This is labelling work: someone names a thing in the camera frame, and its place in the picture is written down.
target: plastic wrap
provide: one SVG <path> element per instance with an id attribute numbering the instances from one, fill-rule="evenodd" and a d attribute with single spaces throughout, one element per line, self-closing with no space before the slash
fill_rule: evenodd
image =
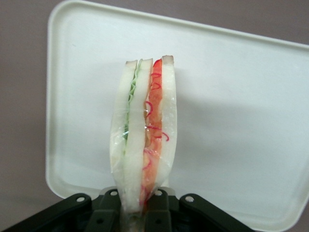
<path id="1" fill-rule="evenodd" d="M 126 224 L 167 180 L 177 140 L 174 61 L 126 62 L 112 118 L 110 158 Z"/>

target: plastic container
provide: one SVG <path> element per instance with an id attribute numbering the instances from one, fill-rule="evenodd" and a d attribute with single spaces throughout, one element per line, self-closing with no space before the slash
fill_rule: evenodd
<path id="1" fill-rule="evenodd" d="M 63 197 L 114 185 L 109 136 L 127 60 L 175 59 L 169 185 L 283 231 L 309 198 L 309 46 L 86 1 L 48 29 L 46 180 Z"/>

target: tomato slice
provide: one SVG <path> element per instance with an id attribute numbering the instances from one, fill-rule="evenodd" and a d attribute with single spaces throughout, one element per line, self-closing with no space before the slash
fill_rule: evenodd
<path id="1" fill-rule="evenodd" d="M 155 179 L 162 148 L 162 59 L 154 63 L 150 76 L 148 98 L 145 101 L 150 107 L 146 115 L 146 141 L 143 152 L 143 170 L 140 191 L 140 205 L 151 196 L 155 186 Z"/>

